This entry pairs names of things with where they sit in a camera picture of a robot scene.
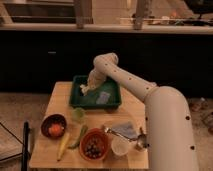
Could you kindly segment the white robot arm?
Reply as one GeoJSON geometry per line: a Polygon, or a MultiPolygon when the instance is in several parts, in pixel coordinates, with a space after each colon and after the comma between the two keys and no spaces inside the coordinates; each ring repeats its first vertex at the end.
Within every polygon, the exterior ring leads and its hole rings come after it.
{"type": "Polygon", "coordinates": [[[110,77],[145,104],[150,171],[199,171],[189,105],[180,91],[119,68],[115,53],[96,56],[93,66],[87,88],[110,77]]]}

